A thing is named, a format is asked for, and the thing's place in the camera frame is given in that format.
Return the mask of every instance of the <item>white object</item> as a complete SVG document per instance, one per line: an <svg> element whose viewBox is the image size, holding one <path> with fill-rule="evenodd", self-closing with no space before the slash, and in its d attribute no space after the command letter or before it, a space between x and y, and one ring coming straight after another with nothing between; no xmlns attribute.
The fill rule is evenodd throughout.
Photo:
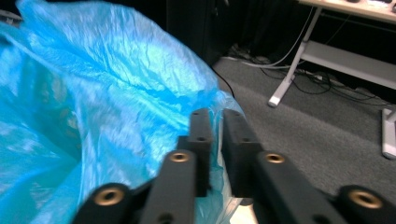
<svg viewBox="0 0 396 224"><path fill-rule="evenodd" d="M256 216L253 212L253 205L241 206L239 205L236 209L233 217L230 220L231 224L258 224Z"/></svg>
<svg viewBox="0 0 396 224"><path fill-rule="evenodd" d="M396 160L396 110L382 110L382 154Z"/></svg>
<svg viewBox="0 0 396 224"><path fill-rule="evenodd" d="M294 76L292 76L290 79L288 78L283 79L282 83L280 83L280 85L277 87L276 91L274 92L274 95L270 98L270 101L268 101L269 106L277 107L277 105L279 105L280 100L288 90L293 80L294 80Z"/></svg>

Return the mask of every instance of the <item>electrical cord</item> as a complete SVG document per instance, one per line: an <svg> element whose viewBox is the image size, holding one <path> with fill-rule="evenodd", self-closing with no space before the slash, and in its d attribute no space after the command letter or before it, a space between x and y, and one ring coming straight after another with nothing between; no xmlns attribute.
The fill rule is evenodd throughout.
<svg viewBox="0 0 396 224"><path fill-rule="evenodd" d="M344 27L346 22L349 20L349 17L350 17L350 15L347 15L346 19L343 21L343 23L340 25L340 27L338 27L338 29L334 32L334 34L332 34L332 37L330 37L326 41L326 45L329 44L334 39L334 37L338 34L338 32L340 32L340 30Z"/></svg>
<svg viewBox="0 0 396 224"><path fill-rule="evenodd" d="M240 58L234 58L234 57L221 57L221 58L223 58L223 59L230 59L230 60L237 60L237 61L239 61L239 62L241 62L241 63L243 63L243 64L246 64L246 65L249 65L249 66L252 66L252 67L267 68L267 69L283 69L283 68L290 68L290 66L275 66L275 65L277 65L277 64L279 64L279 63L281 63L281 62L283 62L283 61L290 55L290 53L293 51L294 47L297 45L297 43L299 42L301 36L302 36L303 33L304 33L305 27L306 27L306 25L308 24L309 19L311 18L312 11L313 11L313 7L311 7L311 10L309 11L309 15L308 15L308 17L306 18L305 24L304 24L304 26L303 26L303 29L302 29L301 32L299 33L299 35L298 35L296 41L295 41L294 44L291 46L291 48L290 48L290 50L288 51L288 53L286 53L286 55L285 55L283 58L281 58L280 60L278 60L276 63L258 64L258 63L252 62L252 61L250 61L250 62L245 62L245 61L242 61Z"/></svg>
<svg viewBox="0 0 396 224"><path fill-rule="evenodd" d="M229 88L230 91L231 91L231 95L232 95L233 98L235 99L235 94L233 93L233 88L231 87L230 83L228 83L228 81L227 81L224 77L222 77L214 68L212 68L212 71L213 71L214 73L216 73L216 75L217 75L219 78L221 78L221 79L225 82L225 84L228 86L228 88Z"/></svg>
<svg viewBox="0 0 396 224"><path fill-rule="evenodd" d="M287 53L282 59L278 60L276 63L263 64L263 63L266 63L266 61L261 61L261 60L259 60L259 59L257 59L257 58L237 57L238 52L236 52L235 50L233 50L233 54L234 54L235 56L233 56L233 57L226 56L226 57L221 57L221 58L222 58L222 59L233 60L233 61L238 61L238 62L241 62L241 63L243 63L243 64L245 64L245 65L248 65L248 66L251 66L251 67L266 68L266 69L284 69L284 68L290 68L289 65L285 65L285 66L275 66L275 65L277 65L277 64L279 64L279 63L281 63L281 62L283 62L283 61L290 55L290 53L292 52L292 50L294 49L294 47L296 46L296 44L297 44L298 41L300 40L300 38L301 38L301 36L302 36L302 34L303 34L303 32L304 32L304 29L305 29L306 25L308 24L309 19L310 19L311 15L312 15L312 11L313 11L313 8L311 7L311 10L310 10L310 12L309 12L308 18L306 19L305 24L304 24L304 26L303 26L303 29L301 30L301 32L300 32L298 38L296 39L296 41L294 42L294 44L292 45L292 47L290 48L290 50L288 51L288 53ZM348 16L344 19L343 23L337 28L337 30L332 34L332 36L326 41L326 43L325 43L326 45L329 44L329 43L334 39L334 37L340 32L340 30L344 27L344 25L347 23L347 21L349 20L349 18L350 18L350 15L348 15Z"/></svg>
<svg viewBox="0 0 396 224"><path fill-rule="evenodd" d="M262 72L263 72L266 76L268 76L268 77L270 77L270 78L274 78L274 79L283 79L283 77L273 77L273 76L270 76L270 75L269 75L268 73L266 73L265 70L262 69L262 68L261 68L261 70L262 70ZM297 90L298 90L298 91L301 91L301 92L303 92L303 93L306 93L306 94L310 94L310 95L320 95L320 94L324 94L324 93L326 93L326 92L331 92L331 93L336 94L336 95L338 95L338 96L341 96L341 97L343 97L343 98L345 98L345 99L348 99L348 100L350 100L350 101L353 101L353 102L356 102L356 103L359 103L359 104L363 104L363 105L374 105L374 106L394 105L394 104L392 104L392 103L384 103L384 104L366 103L365 101L371 100L371 99L376 99L376 100L380 100L380 101L383 101L383 100L382 100L381 98L379 98L378 96L376 96L376 95L367 95L367 94L364 94L364 93L361 93L361 92L356 92L356 91L350 90L349 88L347 88L347 87L345 87L345 86L334 85L334 84L332 84L332 82L330 81L329 74L327 74L327 73L324 73L324 75L326 75L325 77L322 76L323 78L325 78L325 80L319 80L319 79L313 77L312 75L308 75L308 74L306 73L306 71L304 71L304 70L299 70L299 71L296 70L296 75L297 75L297 76L306 76L306 77L308 77L308 79L309 79L310 81L312 81L313 83L319 85L321 88L324 89L324 91L318 91L318 92L305 91L305 90L303 90L301 87L299 87L299 86L296 84L296 82L293 80L292 83L293 83L293 85L297 88ZM364 98L364 99L357 98L357 97L351 96L351 95L349 95L349 94L346 94L346 93L344 93L344 92L342 92L342 91L340 91L340 90L338 90L338 89L343 89L343 90L346 90L346 91L353 91L354 93L357 93L357 94L359 94L359 95L363 95L363 96L365 96L366 98Z"/></svg>

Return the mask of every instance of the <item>black cable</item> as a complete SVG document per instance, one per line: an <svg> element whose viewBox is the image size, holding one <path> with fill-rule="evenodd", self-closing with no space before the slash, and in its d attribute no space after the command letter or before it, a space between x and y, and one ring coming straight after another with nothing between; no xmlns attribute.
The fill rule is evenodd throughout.
<svg viewBox="0 0 396 224"><path fill-rule="evenodd" d="M268 73L266 73L266 72L264 71L264 69L260 68L260 70L262 70L262 72L263 72L266 76L268 76L268 77L270 77L270 78L273 78L273 79L281 80L281 79L285 78L285 77L273 77L273 76L270 76Z"/></svg>
<svg viewBox="0 0 396 224"><path fill-rule="evenodd" d="M235 95L233 94L233 88L232 88L231 85L228 83L228 81L225 80L225 78L222 77L218 72L216 72L216 70L215 70L214 68L212 68L212 71L213 71L214 73L216 73L216 75L218 75L218 77L221 78L221 79L225 82L225 84L227 84L228 88L229 88L230 91L231 91L231 95L232 95L233 98L235 99Z"/></svg>
<svg viewBox="0 0 396 224"><path fill-rule="evenodd" d="M317 78L308 75L305 71L304 71L303 74L300 73L300 75L304 75L304 76L310 77L309 79L310 79L311 81L313 81L313 82L316 83L316 84L319 84L319 86L322 87L323 89L324 89L324 87L323 87L322 85L320 85L320 83L324 83L324 84L326 84L326 85L331 85L331 92L332 92L333 94L336 94L336 95L338 95L338 96L341 96L341 97L343 97L343 98L345 98L345 99L348 99L348 100L350 100L350 101L353 101L353 102L356 102L356 103L359 103L359 104L363 104L363 105L376 105L376 106L381 106L381 105L394 105L394 104L392 104L392 103L385 103L385 104L371 104L371 103L365 103L365 102L363 102L363 101L367 101L367 100L371 100L371 99L377 98L377 96L375 96L375 95L371 95L371 96L370 96L370 95L367 95L367 94L364 94L364 93L361 93L361 92L356 92L356 91L350 90L349 88L344 87L344 86L333 85L333 84L331 83L331 81L330 81L329 74L327 74L327 73L325 73L326 79L327 79L326 81L318 80ZM354 93L363 95L363 96L365 96L365 97L367 97L367 98L364 98L364 99L357 98L357 97L351 96L351 95L349 95L349 94L346 94L346 93L344 93L344 92L342 92L342 91L339 91L339 90L337 90L337 88L340 88L340 89L343 89L343 90L346 90L346 91L352 91L352 92L354 92Z"/></svg>
<svg viewBox="0 0 396 224"><path fill-rule="evenodd" d="M270 78L274 78L274 79L283 79L283 77L273 77L273 76L268 75L262 68L260 68L260 70L262 70L262 72L263 72L266 76L268 76L268 77L270 77ZM364 102L364 101L371 100L371 99L375 99L375 98L377 98L377 96L375 96L375 95L367 95L367 94L364 94L364 93L361 93L361 92L356 92L356 91L350 90L349 88L344 87L344 86L333 85L332 82L330 81L329 74L327 74L327 73L324 73L324 75L326 75L326 77L323 76L323 75L321 75L323 78L325 78L325 80L319 80L319 79L313 77L312 75L308 75L308 74L306 73L305 70L303 70L303 71L301 71L301 70L300 70L300 71L299 71L299 70L296 70L296 75L308 77L308 79L309 79L310 81L312 81L312 82L315 83L315 84L318 84L321 88L324 89L324 91L319 91L319 92L305 91L305 90L303 90L302 88L300 88L300 87L297 85L297 83L294 82L294 80L293 80L292 83L293 83L294 86L297 88L297 90L299 90L299 91L301 91L301 92L303 92L303 93L306 93L306 94L310 94L310 95L319 95L319 94L323 94L323 93L326 93L326 92L330 91L330 92L333 93L333 94L336 94L336 95L341 96L341 97L343 97L343 98L345 98L345 99L348 99L348 100L350 100L350 101L353 101L353 102L356 102L356 103L359 103L359 104L363 104L363 105L375 105L375 106L381 106L381 105L394 105L394 104L392 104L392 103L385 103L385 104L371 104L371 103L366 103L366 102ZM341 91L337 90L337 88L343 89L343 90L346 90L346 91L352 91L352 92L354 92L354 93L363 95L363 96L365 96L365 97L367 97L367 98L364 98L364 99L357 98L357 97L351 96L351 95L349 95L349 94L346 94L346 93L344 93L344 92L341 92Z"/></svg>
<svg viewBox="0 0 396 224"><path fill-rule="evenodd" d="M229 57L230 59L235 59L237 61L242 61L244 63L253 63L253 64L261 64L261 65L267 65L269 63L268 60L260 60L260 59L257 59L255 57L251 57L251 56L244 57L242 55L236 55L236 54L235 55L230 55L229 54L226 57Z"/></svg>
<svg viewBox="0 0 396 224"><path fill-rule="evenodd" d="M274 78L274 79L283 79L283 78L284 78L284 77L273 77L273 76L268 75L268 74L264 71L264 69L260 68L260 70L262 70L262 72L263 72L266 76L268 76L268 77L270 77L270 78ZM306 93L306 94L310 94L310 95L319 95L319 94L323 94L323 93L326 93L326 92L330 91L330 88L331 88L331 86L329 85L329 89L327 89L327 90L325 90L325 91L311 92L311 91L305 91L305 90L301 89L301 88L297 85L297 83L294 82L294 80L292 80L292 83L293 83L294 86L297 88L297 90L299 90L299 91L301 91L301 92L303 92L303 93Z"/></svg>

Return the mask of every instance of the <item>cable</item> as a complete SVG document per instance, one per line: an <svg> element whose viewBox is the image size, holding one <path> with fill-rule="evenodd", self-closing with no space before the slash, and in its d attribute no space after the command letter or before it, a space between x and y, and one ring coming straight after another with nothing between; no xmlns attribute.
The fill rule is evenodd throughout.
<svg viewBox="0 0 396 224"><path fill-rule="evenodd" d="M285 78L284 76L283 76L283 77L273 77L273 76L270 76L268 73L266 73L266 72L264 71L264 69L260 68L260 70L262 70L262 72L263 72L266 76L268 76L268 77L270 77L270 78L273 78L273 79L281 80L281 79Z"/></svg>
<svg viewBox="0 0 396 224"><path fill-rule="evenodd" d="M260 68L260 70L261 70L266 76L268 76L268 77L270 77L270 78L274 78L274 79L283 79L283 77L273 77L273 76L270 76L270 75L269 75L268 73L266 73L262 68ZM371 100L371 99L377 99L377 100L381 100L381 101L383 101L383 100L382 100L381 98L377 97L376 95L371 95L371 96L370 96L370 95L366 95L366 94L361 93L361 92L356 92L356 91L350 90L350 89L348 89L348 88L345 87L345 86L333 85L332 82L330 81L329 74L327 74L327 73L324 73L324 74L326 75L325 80L319 80L319 79L313 77L312 75L308 75L308 74L306 73L305 70L300 70L300 71L296 70L296 74L297 74L298 76L305 76L305 77L308 77L310 81L312 81L312 82L315 83L315 84L318 84L321 88L324 89L324 91L319 91L319 92L305 91L305 90L303 90L301 87L299 87L299 86L297 85L297 83L293 80L292 83L293 83L293 85L297 88L297 90L299 90L299 91L301 91L301 92L303 92L303 93L306 93L306 94L310 94L310 95L320 95L320 94L323 94L323 93L326 93L326 92L330 91L330 92L333 93L333 94L336 94L336 95L341 96L341 97L343 97L343 98L346 98L346 99L348 99L348 100L350 100L350 101L353 101L353 102L356 102L356 103L359 103L359 104L363 104L363 105L375 105L375 106L381 106L381 105L394 105L394 104L392 104L392 103L384 103L384 104L371 104L371 103L366 103L366 102L364 102L364 101ZM357 94L366 96L367 98L360 99L360 98L357 98L357 97L348 95L348 94L346 94L346 93L344 93L344 92L341 92L341 91L337 90L337 88L340 88L340 89L343 89L343 90L346 90L346 91L353 91L354 93L357 93Z"/></svg>
<svg viewBox="0 0 396 224"><path fill-rule="evenodd" d="M238 61L238 62L240 62L240 63L242 63L242 64L248 65L248 66L250 66L250 67L256 67L256 68L265 68L265 69L285 69L285 68L290 68L289 65L267 67L267 64L248 63L248 62L245 62L245 61L244 61L245 59L239 59L239 58L230 57L230 56L221 57L221 59L227 59L227 60L231 60L231 61ZM302 63L305 63L305 61L300 61L300 62L298 63L298 65L300 65L300 64L302 64Z"/></svg>
<svg viewBox="0 0 396 224"><path fill-rule="evenodd" d="M381 106L381 105L394 105L394 104L392 104L392 103L384 103L384 104L366 103L366 102L364 102L364 101L371 100L371 99L376 99L376 100L380 100L380 101L384 101L384 100L382 100L381 98L379 98L379 97L376 96L376 95L367 95L367 94L364 94L364 93L361 93L361 92L353 91L353 90L349 89L349 88L346 87L346 86L337 86L337 85L333 85L332 82L330 81L329 74L327 74L327 73L325 73L325 75L326 75L326 81L318 80L317 78L312 77L311 75L308 75L305 71L304 71L303 73L299 73L299 75L303 75L303 76L309 77L309 79L310 79L312 82L314 82L314 83L316 83L316 84L319 84L319 86L320 86L321 88L323 88L323 89L325 89L325 88L322 86L322 84L329 85L329 86L331 87L331 93L336 94L336 95L338 95L338 96L341 96L341 97L343 97L343 98L346 98L346 99L348 99L348 100L350 100L350 101L359 103L359 104L363 104L363 105L375 105L375 106ZM342 92L342 91L339 91L337 88L343 89L343 90L346 90L346 91L352 91L352 92L357 93L357 94L359 94L359 95L363 95L363 96L365 96L366 98L361 99L361 98L357 98L357 97L351 96L351 95L346 94L346 93L344 93L344 92Z"/></svg>
<svg viewBox="0 0 396 224"><path fill-rule="evenodd" d="M297 44L298 41L300 40L300 37L301 37L301 35L303 34L303 32L304 32L304 30L305 30L305 27L306 27L306 25L307 25L308 22L309 22L309 18L311 18L311 14L312 14L312 11L313 11L313 10L314 10L314 8L311 7L311 10L309 11L308 18L306 18L306 21L305 21L305 23L304 23L303 29L301 30L300 34L298 35L298 37L297 37L296 41L294 42L293 46L290 48L289 52L288 52L282 59L280 59L279 61L277 61L276 63L270 63L270 64L267 64L267 66L274 66L274 65L277 65L277 64L281 63L283 60L285 60L285 59L289 56L289 54L293 51L294 47L296 46L296 44Z"/></svg>
<svg viewBox="0 0 396 224"><path fill-rule="evenodd" d="M330 37L327 41L326 41L326 45L330 43L330 41L332 41L332 39L338 34L338 32L340 32L340 30L344 27L344 25L346 24L346 22L349 20L350 15L347 15L346 19L344 20L344 22L340 25L340 27L338 27L338 29L334 32L334 34L332 34L332 37Z"/></svg>
<svg viewBox="0 0 396 224"><path fill-rule="evenodd" d="M279 63L281 63L281 62L283 62L283 60L285 60L285 59L289 56L289 54L293 51L294 47L295 47L296 44L299 42L299 40L300 40L300 38L301 38L301 36L302 36L304 30L305 30L305 27L306 27L306 25L307 25L308 22L309 22L309 19L311 18L312 11L313 11L313 7L311 7L311 10L309 11L309 15L308 15L308 17L306 18L306 21L305 21L305 24L304 24L304 26L303 26L303 29L302 29L301 32L299 33L299 35L298 35L296 41L294 42L293 46L290 48L290 50L288 51L288 53L286 53L286 55L285 55L283 58L281 58L280 60L278 60L276 63L269 63L269 64L257 64L257 63L253 63L253 62L251 62L251 63L241 62L241 63L246 64L246 65L249 65L249 66L252 66L252 67L260 67L260 68L268 68L268 69L289 68L289 66L279 66L279 67L275 67L275 65L277 65L277 64L279 64ZM238 59L238 58L232 58L232 57L221 57L221 58L229 59L229 60L237 60L237 61L240 61L240 59Z"/></svg>
<svg viewBox="0 0 396 224"><path fill-rule="evenodd" d="M233 94L233 88L231 87L230 83L228 83L228 81L225 80L224 77L222 77L218 72L216 72L216 70L215 70L214 68L212 68L212 71L215 72L216 75L218 75L218 77L221 78L221 79L225 82L225 84L228 86L228 88L229 88L230 91L231 91L231 95L232 95L233 98L235 99L235 94Z"/></svg>

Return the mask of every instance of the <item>plastic sheet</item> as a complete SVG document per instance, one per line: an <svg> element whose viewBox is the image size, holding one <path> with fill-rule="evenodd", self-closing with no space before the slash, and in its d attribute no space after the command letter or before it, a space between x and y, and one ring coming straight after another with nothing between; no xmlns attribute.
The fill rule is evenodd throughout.
<svg viewBox="0 0 396 224"><path fill-rule="evenodd" d="M19 28L0 22L0 219L69 223L109 182L154 177L190 112L208 107L217 140L212 190L197 223L228 222L220 112L241 111L196 55L132 8L105 2L18 3Z"/></svg>

